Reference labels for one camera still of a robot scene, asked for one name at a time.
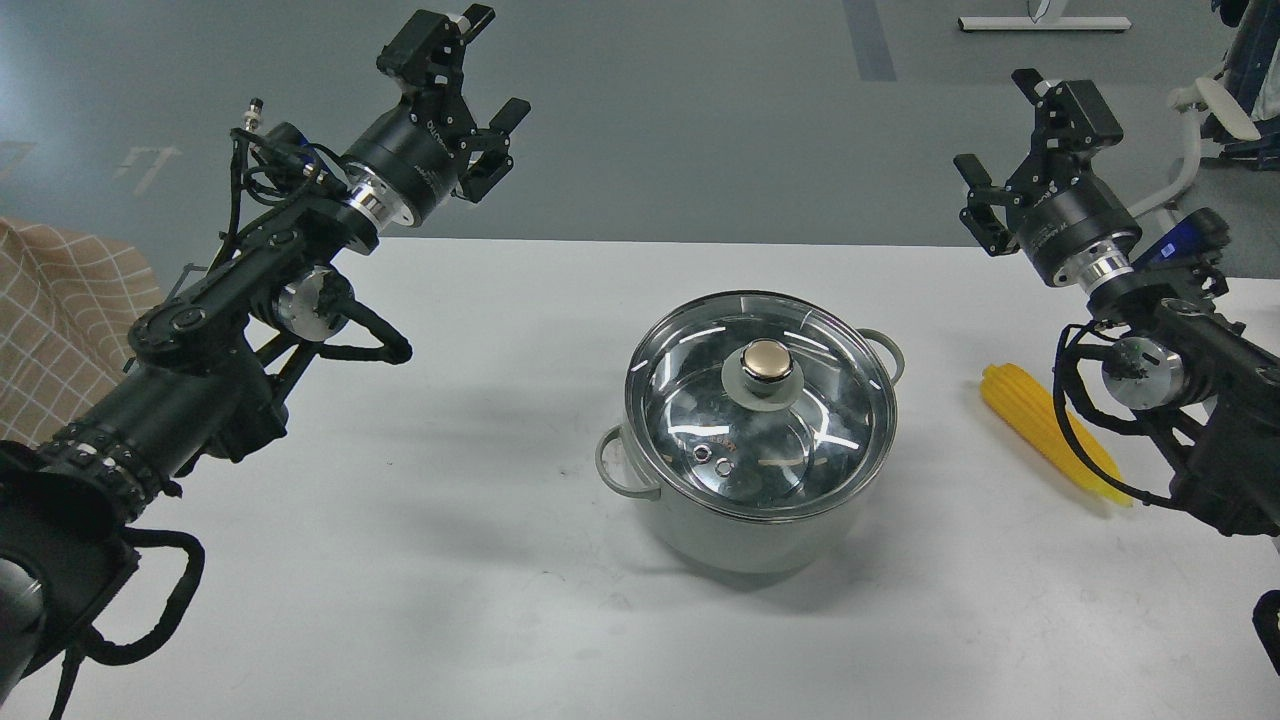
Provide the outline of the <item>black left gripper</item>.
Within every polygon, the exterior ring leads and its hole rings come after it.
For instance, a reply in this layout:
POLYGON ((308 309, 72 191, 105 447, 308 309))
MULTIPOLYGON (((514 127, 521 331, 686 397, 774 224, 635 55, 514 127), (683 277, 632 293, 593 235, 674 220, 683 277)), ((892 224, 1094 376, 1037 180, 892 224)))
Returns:
POLYGON ((531 104, 509 97, 471 135, 461 94, 466 49, 495 17, 483 4, 460 15, 419 9, 378 55, 378 70, 402 95, 343 152, 343 168, 376 177, 398 197, 396 224, 421 225, 456 186, 457 197, 481 202, 515 165, 511 136, 531 104))

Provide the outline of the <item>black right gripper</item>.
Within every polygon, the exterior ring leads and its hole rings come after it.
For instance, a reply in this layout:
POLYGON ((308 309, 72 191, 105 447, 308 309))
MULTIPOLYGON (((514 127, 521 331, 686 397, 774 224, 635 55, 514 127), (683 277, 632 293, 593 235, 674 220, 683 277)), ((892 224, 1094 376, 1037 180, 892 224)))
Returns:
POLYGON ((959 154, 954 167, 966 184, 960 222, 992 258, 1021 250, 1048 287, 1078 284, 1097 290, 1133 272, 1129 252, 1142 237, 1137 219, 1112 190, 1093 176, 1102 149, 1124 140, 1110 105, 1091 79, 1050 85, 1033 68, 1011 79, 1034 108, 1030 147, 1006 186, 997 186, 974 154, 959 154), (1059 191, 1018 213, 1014 232, 996 209, 1020 208, 1015 191, 1059 191))

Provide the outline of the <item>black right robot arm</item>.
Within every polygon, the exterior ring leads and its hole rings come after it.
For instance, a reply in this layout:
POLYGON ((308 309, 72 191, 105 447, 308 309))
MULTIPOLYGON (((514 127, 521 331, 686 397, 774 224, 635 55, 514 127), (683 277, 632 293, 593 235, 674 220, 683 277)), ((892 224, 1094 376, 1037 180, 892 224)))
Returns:
POLYGON ((1228 223, 1202 208, 1134 254, 1138 218, 1181 192, 1125 206, 1092 170, 1123 128, 1088 79, 1012 82, 1034 108, 1029 151, 995 183, 972 154, 954 159, 968 193, 960 219, 991 256, 1024 252, 1048 287, 1079 286, 1091 320, 1066 325, 1055 351, 1051 407, 1069 450, 1107 486, 1183 511, 1224 536, 1277 536, 1277 357, 1251 342, 1215 301, 1228 223), (1167 496, 1119 480, 1085 456, 1070 427, 1149 438, 1172 469, 1167 496))

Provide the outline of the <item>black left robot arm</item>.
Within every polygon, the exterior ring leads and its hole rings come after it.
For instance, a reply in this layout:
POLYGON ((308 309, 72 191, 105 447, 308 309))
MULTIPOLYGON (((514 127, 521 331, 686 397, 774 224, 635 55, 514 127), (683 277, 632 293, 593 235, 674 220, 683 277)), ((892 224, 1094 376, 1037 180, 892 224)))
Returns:
POLYGON ((3 693, 55 659, 51 717, 81 664, 136 664, 174 635, 206 555, 186 532, 137 527, 204 456, 233 462, 285 434, 285 400, 315 359, 399 365, 411 343, 334 268, 445 199, 481 201, 513 165, 529 114, 480 126, 465 54, 494 19, 420 9, 376 65, 399 101, 342 154, 293 124, 266 133, 253 97, 230 132, 230 217, 205 277, 133 323, 123 382, 37 447, 3 442, 3 693))

